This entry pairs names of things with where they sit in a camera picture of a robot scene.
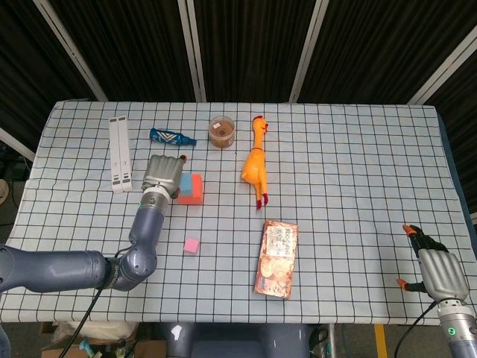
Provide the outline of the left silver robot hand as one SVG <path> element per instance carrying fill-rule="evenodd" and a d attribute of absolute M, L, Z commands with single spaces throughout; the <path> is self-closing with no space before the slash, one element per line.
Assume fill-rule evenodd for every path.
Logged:
<path fill-rule="evenodd" d="M 186 155 L 169 157 L 153 154 L 143 177 L 142 190 L 161 186 L 171 198 L 177 198 L 180 194 L 180 180 L 186 161 Z"/>

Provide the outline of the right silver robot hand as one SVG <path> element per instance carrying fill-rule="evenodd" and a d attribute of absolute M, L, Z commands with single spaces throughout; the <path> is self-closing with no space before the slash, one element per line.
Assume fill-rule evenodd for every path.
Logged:
<path fill-rule="evenodd" d="M 457 257 L 446 246 L 426 235 L 414 225 L 402 225 L 417 257 L 422 281 L 408 283 L 398 278 L 403 291 L 426 293 L 440 303 L 450 299 L 465 301 L 470 293 Z"/>

